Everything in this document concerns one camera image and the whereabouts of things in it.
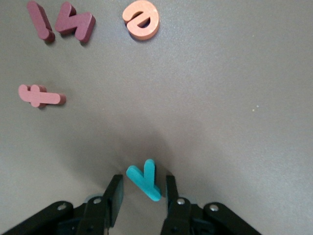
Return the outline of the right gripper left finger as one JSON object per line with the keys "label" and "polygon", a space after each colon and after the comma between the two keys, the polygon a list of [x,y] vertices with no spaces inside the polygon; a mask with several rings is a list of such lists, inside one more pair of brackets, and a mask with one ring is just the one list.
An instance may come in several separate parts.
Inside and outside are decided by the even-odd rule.
{"label": "right gripper left finger", "polygon": [[76,234],[107,235],[115,225],[123,195],[123,175],[116,174],[102,196],[95,196],[86,203]]}

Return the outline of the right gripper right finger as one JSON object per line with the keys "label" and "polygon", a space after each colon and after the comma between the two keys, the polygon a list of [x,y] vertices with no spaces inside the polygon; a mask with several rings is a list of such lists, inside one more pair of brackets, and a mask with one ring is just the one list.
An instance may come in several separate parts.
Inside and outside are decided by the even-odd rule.
{"label": "right gripper right finger", "polygon": [[161,235],[189,235],[191,203],[180,197],[176,179],[173,175],[166,176],[167,217],[163,222]]}

